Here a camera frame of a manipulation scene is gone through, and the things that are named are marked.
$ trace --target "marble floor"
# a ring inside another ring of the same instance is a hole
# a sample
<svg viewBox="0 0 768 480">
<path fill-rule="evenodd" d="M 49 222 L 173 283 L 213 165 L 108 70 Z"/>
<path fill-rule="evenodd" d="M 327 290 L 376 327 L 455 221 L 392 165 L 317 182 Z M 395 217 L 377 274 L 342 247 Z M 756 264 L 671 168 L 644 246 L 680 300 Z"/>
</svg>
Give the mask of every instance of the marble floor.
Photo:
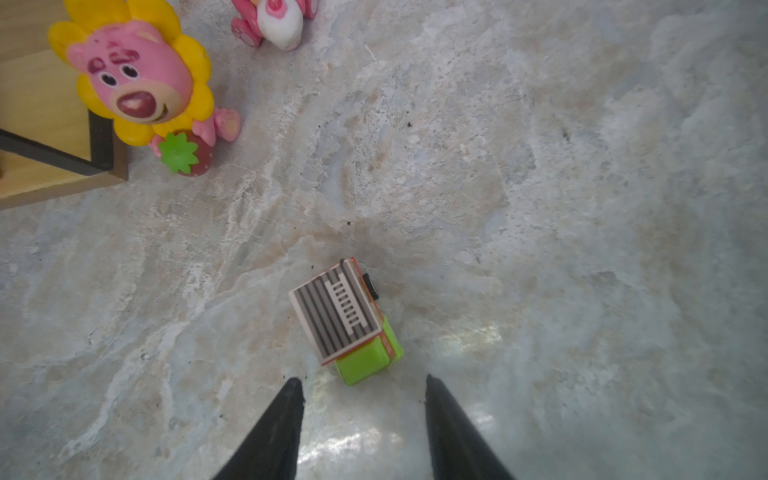
<svg viewBox="0 0 768 480">
<path fill-rule="evenodd" d="M 427 479 L 431 372 L 520 479 L 768 478 L 765 2 L 173 5 L 243 133 L 0 213 L 0 477 L 207 480 L 297 376 L 297 478 Z M 352 388 L 287 296 L 349 256 L 406 350 Z"/>
</svg>

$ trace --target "pink toy figure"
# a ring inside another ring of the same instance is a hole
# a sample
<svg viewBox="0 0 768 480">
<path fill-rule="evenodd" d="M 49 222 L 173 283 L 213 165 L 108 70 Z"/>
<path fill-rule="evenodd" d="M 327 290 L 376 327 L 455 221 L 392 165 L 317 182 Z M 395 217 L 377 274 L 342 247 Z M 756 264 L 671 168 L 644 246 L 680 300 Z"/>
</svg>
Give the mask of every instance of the pink toy figure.
<svg viewBox="0 0 768 480">
<path fill-rule="evenodd" d="M 266 38 L 280 50 L 293 50 L 301 41 L 304 18 L 315 18 L 319 0 L 232 0 L 243 16 L 232 21 L 232 33 L 252 47 Z"/>
<path fill-rule="evenodd" d="M 53 25 L 48 40 L 83 73 L 78 93 L 86 106 L 113 118 L 125 143 L 149 144 L 172 171 L 207 171 L 210 149 L 201 142 L 233 141 L 240 116 L 214 108 L 210 59 L 181 33 L 171 6 L 165 0 L 65 0 L 65 6 L 74 21 Z"/>
</svg>

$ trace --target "strawberry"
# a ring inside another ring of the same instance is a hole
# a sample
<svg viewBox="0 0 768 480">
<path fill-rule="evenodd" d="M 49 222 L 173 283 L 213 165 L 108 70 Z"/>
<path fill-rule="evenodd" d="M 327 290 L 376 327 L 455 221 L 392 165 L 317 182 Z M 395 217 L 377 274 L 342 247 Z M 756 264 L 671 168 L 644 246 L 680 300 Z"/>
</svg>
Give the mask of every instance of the strawberry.
<svg viewBox="0 0 768 480">
<path fill-rule="evenodd" d="M 185 177 L 204 174 L 213 162 L 214 149 L 189 130 L 168 134 L 157 148 L 162 154 L 160 161 Z"/>
</svg>

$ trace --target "ladder graphic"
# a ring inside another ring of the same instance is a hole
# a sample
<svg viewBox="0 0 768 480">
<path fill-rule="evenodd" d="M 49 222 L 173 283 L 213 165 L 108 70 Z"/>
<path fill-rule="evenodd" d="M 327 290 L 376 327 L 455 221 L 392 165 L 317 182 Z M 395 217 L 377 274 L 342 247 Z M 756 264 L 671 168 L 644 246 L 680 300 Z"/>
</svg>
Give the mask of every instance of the ladder graphic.
<svg viewBox="0 0 768 480">
<path fill-rule="evenodd" d="M 354 334 L 352 330 L 354 326 L 368 326 L 366 316 L 362 314 L 360 305 L 357 303 L 357 298 L 353 295 L 352 287 L 349 286 L 346 276 L 339 275 L 339 281 L 336 283 L 326 280 L 325 285 L 331 301 L 341 317 L 347 335 L 351 336 Z"/>
</svg>

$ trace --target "green leaf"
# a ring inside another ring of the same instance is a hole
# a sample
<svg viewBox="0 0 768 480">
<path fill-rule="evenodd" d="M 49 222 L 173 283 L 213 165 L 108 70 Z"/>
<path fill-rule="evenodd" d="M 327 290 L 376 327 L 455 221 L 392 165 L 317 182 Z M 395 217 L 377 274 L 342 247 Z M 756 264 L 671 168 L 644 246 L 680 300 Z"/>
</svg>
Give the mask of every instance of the green leaf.
<svg viewBox="0 0 768 480">
<path fill-rule="evenodd" d="M 187 134 L 178 135 L 168 134 L 165 140 L 157 148 L 160 149 L 160 161 L 170 168 L 170 171 L 178 171 L 189 174 L 192 170 L 190 165 L 195 165 L 200 161 L 194 156 L 197 150 L 197 144 L 187 141 Z"/>
</svg>

